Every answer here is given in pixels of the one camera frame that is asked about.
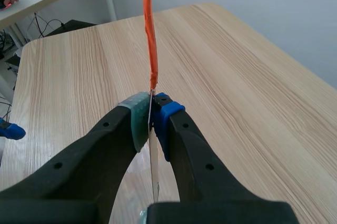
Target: orange strip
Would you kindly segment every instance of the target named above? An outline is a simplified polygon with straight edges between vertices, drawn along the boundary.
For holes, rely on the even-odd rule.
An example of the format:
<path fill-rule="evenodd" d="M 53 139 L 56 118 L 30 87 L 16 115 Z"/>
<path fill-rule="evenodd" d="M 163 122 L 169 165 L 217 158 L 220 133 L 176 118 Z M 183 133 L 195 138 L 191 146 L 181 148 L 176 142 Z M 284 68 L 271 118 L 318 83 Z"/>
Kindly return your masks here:
<path fill-rule="evenodd" d="M 158 59 L 157 59 L 157 45 L 154 34 L 154 25 L 152 17 L 152 0 L 143 0 L 144 17 L 145 17 L 145 31 L 147 35 L 148 53 L 150 56 L 150 88 L 156 88 L 158 82 Z"/>

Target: blue object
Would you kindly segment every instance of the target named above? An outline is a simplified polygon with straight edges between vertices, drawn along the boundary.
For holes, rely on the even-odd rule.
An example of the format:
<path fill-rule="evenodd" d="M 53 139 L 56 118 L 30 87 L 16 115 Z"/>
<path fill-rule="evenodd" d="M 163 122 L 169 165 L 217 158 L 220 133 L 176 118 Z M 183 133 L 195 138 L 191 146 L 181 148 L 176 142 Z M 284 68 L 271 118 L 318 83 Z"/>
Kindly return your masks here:
<path fill-rule="evenodd" d="M 25 135 L 25 130 L 17 124 L 8 123 L 0 119 L 0 136 L 6 137 L 7 139 L 19 140 Z"/>
<path fill-rule="evenodd" d="M 168 97 L 165 93 L 159 93 L 156 97 Z M 159 111 L 153 110 L 153 127 L 154 131 L 158 137 L 160 145 L 162 146 L 165 160 L 169 162 L 169 143 L 167 141 L 167 121 L 169 117 L 178 112 L 184 110 L 185 107 L 175 101 L 162 106 Z"/>

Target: computer mouse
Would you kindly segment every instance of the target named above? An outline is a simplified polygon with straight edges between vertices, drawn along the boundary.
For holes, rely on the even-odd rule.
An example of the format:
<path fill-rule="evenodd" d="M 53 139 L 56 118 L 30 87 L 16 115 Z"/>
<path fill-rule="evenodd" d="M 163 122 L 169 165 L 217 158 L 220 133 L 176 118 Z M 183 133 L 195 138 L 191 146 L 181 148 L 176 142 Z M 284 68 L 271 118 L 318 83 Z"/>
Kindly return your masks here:
<path fill-rule="evenodd" d="M 4 2 L 5 0 L 0 0 L 0 9 L 6 9 L 12 5 L 11 3 L 9 3 L 8 6 L 6 6 Z"/>

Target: wood grain surface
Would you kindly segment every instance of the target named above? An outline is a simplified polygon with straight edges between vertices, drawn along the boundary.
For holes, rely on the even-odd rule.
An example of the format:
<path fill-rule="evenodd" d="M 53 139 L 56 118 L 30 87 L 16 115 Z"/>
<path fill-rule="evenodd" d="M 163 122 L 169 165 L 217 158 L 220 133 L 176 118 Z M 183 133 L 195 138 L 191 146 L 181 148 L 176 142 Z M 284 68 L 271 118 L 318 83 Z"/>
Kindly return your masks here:
<path fill-rule="evenodd" d="M 186 106 L 238 180 L 291 204 L 303 223 L 337 222 L 337 92 L 220 6 L 154 14 L 159 81 Z M 34 172 L 120 101 L 149 89 L 143 17 L 25 46 L 11 122 L 27 136 L 6 142 L 5 189 Z M 151 203 L 148 148 L 118 191 L 111 223 L 134 223 Z M 179 198 L 160 156 L 160 200 Z"/>

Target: white wall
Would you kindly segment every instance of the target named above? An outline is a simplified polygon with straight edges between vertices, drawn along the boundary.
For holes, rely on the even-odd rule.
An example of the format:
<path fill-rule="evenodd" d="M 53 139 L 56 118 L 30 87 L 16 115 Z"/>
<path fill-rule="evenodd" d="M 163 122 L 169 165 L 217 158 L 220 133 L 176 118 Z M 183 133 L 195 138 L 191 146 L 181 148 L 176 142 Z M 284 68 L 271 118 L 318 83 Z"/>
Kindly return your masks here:
<path fill-rule="evenodd" d="M 337 0 L 153 0 L 153 8 L 161 11 L 201 2 L 224 6 L 337 88 Z M 142 0 L 114 3 L 118 19 L 142 14 Z M 72 5 L 73 9 L 66 12 L 65 5 Z M 52 15 L 52 9 L 59 14 Z M 41 15 L 46 20 L 58 17 L 63 21 L 108 21 L 104 0 L 60 0 L 41 11 Z"/>

